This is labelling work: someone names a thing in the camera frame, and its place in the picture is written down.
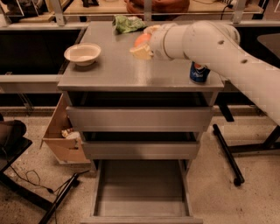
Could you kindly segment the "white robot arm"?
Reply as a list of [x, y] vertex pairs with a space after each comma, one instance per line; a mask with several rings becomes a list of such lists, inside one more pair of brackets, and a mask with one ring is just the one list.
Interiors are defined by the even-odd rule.
[[280, 124], [280, 69], [245, 52], [229, 24], [199, 21], [153, 25], [150, 38], [130, 49], [141, 60], [189, 59], [222, 75], [262, 112]]

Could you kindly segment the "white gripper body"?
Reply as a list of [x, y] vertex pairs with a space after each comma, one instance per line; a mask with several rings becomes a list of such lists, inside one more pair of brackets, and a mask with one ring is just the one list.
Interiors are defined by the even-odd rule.
[[156, 29], [149, 41], [150, 49], [158, 60], [183, 60], [183, 36], [186, 25], [163, 24]]

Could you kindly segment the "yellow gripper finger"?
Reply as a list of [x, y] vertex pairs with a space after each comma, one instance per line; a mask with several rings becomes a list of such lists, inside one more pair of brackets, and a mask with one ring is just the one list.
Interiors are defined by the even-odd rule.
[[148, 44], [138, 45], [129, 51], [138, 60], [151, 60], [153, 57], [153, 53]]
[[156, 25], [151, 25], [151, 26], [148, 26], [146, 27], [143, 32], [144, 33], [148, 33], [148, 34], [152, 34], [154, 31], [156, 31], [157, 29], [160, 28], [160, 25], [159, 24], [156, 24]]

